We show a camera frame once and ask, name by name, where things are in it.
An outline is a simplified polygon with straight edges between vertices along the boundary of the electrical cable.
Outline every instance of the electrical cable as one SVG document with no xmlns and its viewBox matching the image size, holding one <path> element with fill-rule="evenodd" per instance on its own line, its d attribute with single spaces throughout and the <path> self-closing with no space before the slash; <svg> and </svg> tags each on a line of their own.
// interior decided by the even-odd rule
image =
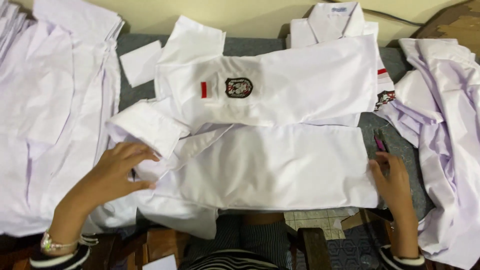
<svg viewBox="0 0 480 270">
<path fill-rule="evenodd" d="M 329 2 L 329 3 L 343 3 L 342 1 L 337 1 L 337 0 L 323 0 L 323 1 Z M 381 12 L 381 11 L 375 11 L 375 10 L 369 10 L 369 9 L 362 9 L 362 10 L 365 13 L 370 13 L 370 14 L 373 14 L 373 15 L 379 16 L 379 17 L 385 17 L 387 19 L 393 19 L 395 21 L 400 21 L 400 22 L 407 23 L 407 24 L 413 25 L 413 26 L 424 26 L 425 25 L 425 24 L 422 24 L 422 23 L 411 22 L 409 20 L 405 20 L 405 19 L 393 16 L 393 15 L 390 15 L 388 13 Z"/>
</svg>

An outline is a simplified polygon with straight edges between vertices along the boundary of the cream wall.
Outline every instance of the cream wall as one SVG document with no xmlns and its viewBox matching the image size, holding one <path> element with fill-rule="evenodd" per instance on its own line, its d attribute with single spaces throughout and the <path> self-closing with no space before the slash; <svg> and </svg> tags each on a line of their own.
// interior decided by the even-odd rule
<svg viewBox="0 0 480 270">
<path fill-rule="evenodd" d="M 132 33 L 169 34 L 179 15 L 220 28 L 228 37 L 278 37 L 288 31 L 285 24 L 301 18 L 316 0 L 89 0 L 120 14 Z M 360 0 L 363 8 L 386 12 L 424 23 L 440 9 L 462 0 Z M 32 0 L 17 0 L 31 8 Z M 366 14 L 380 23 L 378 41 L 410 36 L 417 27 Z"/>
</svg>

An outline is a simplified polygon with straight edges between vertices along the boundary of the black and white striped sleeve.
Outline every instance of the black and white striped sleeve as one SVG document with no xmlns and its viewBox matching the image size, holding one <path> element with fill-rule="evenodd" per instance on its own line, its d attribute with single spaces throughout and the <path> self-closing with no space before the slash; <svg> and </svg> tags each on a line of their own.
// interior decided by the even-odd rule
<svg viewBox="0 0 480 270">
<path fill-rule="evenodd" d="M 37 248 L 30 258 L 30 266 L 31 269 L 39 270 L 80 270 L 89 255 L 90 247 L 87 245 L 78 245 L 73 254 L 60 257 L 45 255 L 40 251 L 40 248 Z"/>
<path fill-rule="evenodd" d="M 380 248 L 380 260 L 388 270 L 420 270 L 423 269 L 425 258 L 420 255 L 416 259 L 399 258 L 393 256 L 390 251 L 391 245 L 384 245 Z"/>
</svg>

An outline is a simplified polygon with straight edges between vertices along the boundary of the table surface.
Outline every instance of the table surface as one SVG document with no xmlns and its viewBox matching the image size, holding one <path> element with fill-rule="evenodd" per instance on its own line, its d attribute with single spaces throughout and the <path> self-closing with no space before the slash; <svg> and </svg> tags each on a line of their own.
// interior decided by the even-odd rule
<svg viewBox="0 0 480 270">
<path fill-rule="evenodd" d="M 162 44 L 166 44 L 167 39 L 168 36 L 166 35 L 124 34 L 118 39 L 117 53 L 120 56 L 156 40 L 160 40 Z M 282 49 L 285 49 L 284 39 L 227 37 L 225 40 L 224 55 L 255 56 Z M 382 57 L 390 77 L 395 83 L 412 68 L 407 63 L 401 49 L 380 48 L 380 56 Z M 154 97 L 155 91 L 153 81 L 132 88 L 128 84 L 127 78 L 122 69 L 120 110 L 125 109 L 140 99 Z M 375 156 L 377 146 L 373 140 L 373 131 L 379 128 L 383 131 L 390 152 L 403 158 L 410 176 L 413 206 L 417 213 L 417 217 L 419 219 L 424 218 L 434 205 L 428 197 L 423 185 L 418 150 L 407 140 L 402 138 L 396 129 L 386 120 L 371 112 L 362 113 L 359 127 L 363 132 L 363 141 L 367 148 L 369 158 L 374 158 Z"/>
</svg>

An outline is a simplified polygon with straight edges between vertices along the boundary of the person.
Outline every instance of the person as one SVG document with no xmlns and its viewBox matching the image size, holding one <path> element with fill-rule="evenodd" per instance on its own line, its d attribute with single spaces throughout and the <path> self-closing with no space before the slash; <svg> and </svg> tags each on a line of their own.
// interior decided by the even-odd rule
<svg viewBox="0 0 480 270">
<path fill-rule="evenodd" d="M 90 248 L 79 242 L 82 225 L 93 209 L 142 189 L 148 181 L 129 182 L 127 174 L 143 160 L 159 161 L 142 144 L 118 143 L 81 179 L 55 209 L 41 248 L 30 258 L 33 269 L 81 269 Z M 412 204 L 407 169 L 401 158 L 384 152 L 369 162 L 379 194 L 395 219 L 391 246 L 380 248 L 383 265 L 392 270 L 420 269 L 424 263 L 417 244 L 418 220 Z M 223 217 L 214 240 L 192 237 L 181 270 L 292 269 L 283 214 Z"/>
</svg>

